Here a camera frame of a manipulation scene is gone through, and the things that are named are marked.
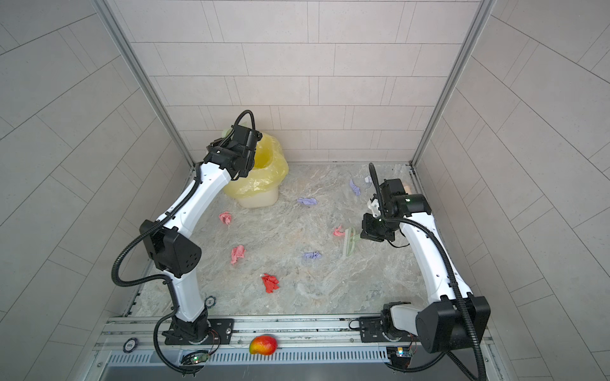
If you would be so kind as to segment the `green white hand brush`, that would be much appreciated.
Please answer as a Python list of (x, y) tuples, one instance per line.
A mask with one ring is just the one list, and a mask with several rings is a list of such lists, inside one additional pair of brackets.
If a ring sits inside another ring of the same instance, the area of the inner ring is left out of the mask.
[(351, 257), (361, 240), (361, 231), (355, 227), (349, 227), (344, 232), (342, 254), (344, 257)]

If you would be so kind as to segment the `pink paper scrap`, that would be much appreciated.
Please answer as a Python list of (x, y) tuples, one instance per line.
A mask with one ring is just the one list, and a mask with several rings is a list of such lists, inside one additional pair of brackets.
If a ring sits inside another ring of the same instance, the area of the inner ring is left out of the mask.
[(246, 255), (246, 249), (243, 245), (234, 247), (231, 251), (230, 263), (232, 265), (235, 265), (236, 263), (238, 263), (238, 260), (243, 259), (245, 257), (245, 255)]
[(333, 231), (333, 235), (336, 237), (344, 237), (346, 233), (343, 227), (340, 225), (339, 227), (335, 228), (335, 230)]
[(222, 222), (222, 224), (230, 225), (233, 221), (233, 216), (229, 212), (224, 212), (222, 214), (219, 214), (219, 219)]

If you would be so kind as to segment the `white bin yellow bag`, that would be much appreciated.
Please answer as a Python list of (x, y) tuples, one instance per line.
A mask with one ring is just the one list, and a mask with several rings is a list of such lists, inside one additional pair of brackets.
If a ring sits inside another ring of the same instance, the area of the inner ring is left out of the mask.
[(288, 162), (278, 139), (264, 134), (257, 144), (254, 167), (248, 176), (230, 181), (222, 191), (247, 209), (272, 206), (279, 198), (279, 187), (288, 172)]

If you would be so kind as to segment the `light green dustpan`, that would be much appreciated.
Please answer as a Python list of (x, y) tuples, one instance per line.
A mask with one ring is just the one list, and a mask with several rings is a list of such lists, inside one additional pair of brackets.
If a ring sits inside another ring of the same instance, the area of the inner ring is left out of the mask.
[(230, 128), (223, 132), (222, 138), (225, 140), (231, 140), (233, 138), (235, 132), (235, 125), (232, 125)]

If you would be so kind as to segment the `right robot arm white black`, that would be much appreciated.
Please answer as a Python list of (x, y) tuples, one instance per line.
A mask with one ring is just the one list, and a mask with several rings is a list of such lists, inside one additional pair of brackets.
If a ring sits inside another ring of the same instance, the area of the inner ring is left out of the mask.
[(369, 165), (374, 187), (368, 213), (362, 219), (363, 240), (393, 244), (396, 234), (408, 240), (424, 278), (428, 304), (418, 309), (411, 303), (387, 303), (381, 311), (381, 333), (388, 341), (409, 337), (434, 359), (413, 366), (413, 348), (392, 348), (387, 364), (392, 371), (418, 373), (447, 357), (470, 380), (488, 378), (481, 342), (491, 307), (476, 296), (455, 268), (438, 234), (432, 209), (422, 194), (406, 190), (400, 179), (378, 179)]

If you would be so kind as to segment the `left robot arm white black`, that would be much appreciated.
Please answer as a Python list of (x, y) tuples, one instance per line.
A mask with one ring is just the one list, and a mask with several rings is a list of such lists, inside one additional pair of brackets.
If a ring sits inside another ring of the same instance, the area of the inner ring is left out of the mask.
[[(263, 134), (254, 123), (242, 125), (244, 117), (253, 118), (254, 113), (242, 111), (229, 133), (208, 145), (203, 161), (195, 165), (195, 176), (189, 186), (157, 220), (141, 224), (140, 235), (120, 252), (111, 269), (111, 279), (119, 287), (160, 280), (168, 288), (172, 312), (170, 327), (163, 333), (166, 344), (199, 344), (213, 337), (196, 279), (202, 249), (191, 236), (216, 195), (230, 182), (248, 176), (254, 168), (257, 143)], [(122, 279), (121, 264), (139, 244), (145, 246), (158, 272), (141, 279)]]

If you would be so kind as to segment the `purple paper scrap top right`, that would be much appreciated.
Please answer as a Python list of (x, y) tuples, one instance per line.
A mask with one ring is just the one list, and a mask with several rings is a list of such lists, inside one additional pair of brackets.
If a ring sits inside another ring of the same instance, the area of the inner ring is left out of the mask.
[(357, 195), (357, 196), (361, 195), (362, 191), (361, 191), (360, 187), (358, 187), (352, 179), (349, 180), (349, 186), (355, 195)]

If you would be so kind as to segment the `purple paper scrap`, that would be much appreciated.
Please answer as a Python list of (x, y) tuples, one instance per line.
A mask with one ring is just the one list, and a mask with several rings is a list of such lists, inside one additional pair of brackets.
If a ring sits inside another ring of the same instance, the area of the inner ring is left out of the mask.
[(305, 254), (303, 254), (304, 259), (316, 260), (321, 257), (322, 254), (320, 252), (305, 252)]
[(357, 196), (361, 195), (362, 191), (361, 191), (360, 187), (358, 187), (352, 179), (349, 180), (349, 186), (355, 195), (357, 195)]
[(304, 206), (315, 206), (318, 204), (315, 198), (298, 198), (297, 202)]

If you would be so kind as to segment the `purple paper scrap upper centre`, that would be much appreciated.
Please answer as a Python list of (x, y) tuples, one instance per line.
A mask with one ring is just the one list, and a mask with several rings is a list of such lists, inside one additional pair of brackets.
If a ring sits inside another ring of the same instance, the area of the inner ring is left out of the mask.
[(298, 198), (297, 202), (304, 206), (315, 206), (318, 204), (315, 198)]

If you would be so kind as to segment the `red paper scrap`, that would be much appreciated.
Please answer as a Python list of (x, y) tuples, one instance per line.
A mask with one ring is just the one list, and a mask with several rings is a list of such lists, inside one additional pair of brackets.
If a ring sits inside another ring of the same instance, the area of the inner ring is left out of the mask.
[(276, 278), (276, 276), (263, 274), (261, 279), (265, 286), (265, 292), (268, 294), (272, 294), (275, 290), (278, 290), (280, 288), (279, 280)]

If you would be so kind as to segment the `circuit board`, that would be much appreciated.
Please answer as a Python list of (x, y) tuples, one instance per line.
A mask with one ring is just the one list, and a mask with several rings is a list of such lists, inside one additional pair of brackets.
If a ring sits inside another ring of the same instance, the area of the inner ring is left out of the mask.
[(182, 366), (199, 366), (200, 364), (204, 364), (208, 362), (210, 359), (210, 354), (208, 351), (200, 350), (191, 352), (185, 356), (183, 356), (180, 364)]
[(389, 364), (394, 368), (407, 369), (411, 365), (412, 354), (409, 348), (404, 347), (387, 347), (387, 356)]

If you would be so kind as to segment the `left circuit board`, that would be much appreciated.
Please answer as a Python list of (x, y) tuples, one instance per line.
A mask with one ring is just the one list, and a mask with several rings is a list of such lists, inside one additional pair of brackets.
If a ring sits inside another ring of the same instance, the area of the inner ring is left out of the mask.
[(200, 364), (204, 364), (208, 362), (210, 359), (210, 354), (208, 351), (200, 350), (191, 352), (185, 356), (183, 356), (180, 364), (182, 366), (199, 366)]

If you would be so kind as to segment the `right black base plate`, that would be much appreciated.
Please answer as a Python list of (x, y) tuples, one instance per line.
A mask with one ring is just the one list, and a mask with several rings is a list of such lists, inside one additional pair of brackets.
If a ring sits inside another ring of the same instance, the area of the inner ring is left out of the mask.
[(419, 343), (416, 335), (391, 328), (381, 316), (360, 317), (357, 321), (363, 343)]

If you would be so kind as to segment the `aluminium rail frame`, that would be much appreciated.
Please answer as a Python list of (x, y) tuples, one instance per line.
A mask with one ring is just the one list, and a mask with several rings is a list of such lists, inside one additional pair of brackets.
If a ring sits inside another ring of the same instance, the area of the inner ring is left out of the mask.
[[(191, 366), (190, 380), (465, 380), (445, 357), (418, 373), (392, 371), (387, 347), (413, 348), (411, 364), (434, 359), (419, 343), (363, 343), (360, 317), (377, 314), (214, 316), (231, 318), (229, 344), (167, 345), (168, 323), (158, 317), (112, 317), (96, 340), (81, 374), (83, 380), (179, 380), (183, 356), (200, 350), (210, 359)], [(269, 335), (273, 355), (251, 355), (252, 339)]]

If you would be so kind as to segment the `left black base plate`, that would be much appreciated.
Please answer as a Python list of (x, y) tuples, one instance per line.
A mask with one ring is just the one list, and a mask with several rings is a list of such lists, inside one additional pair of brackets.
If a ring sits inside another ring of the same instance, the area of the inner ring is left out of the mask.
[(231, 318), (200, 317), (194, 322), (172, 318), (170, 327), (162, 332), (167, 345), (229, 344), (234, 329)]

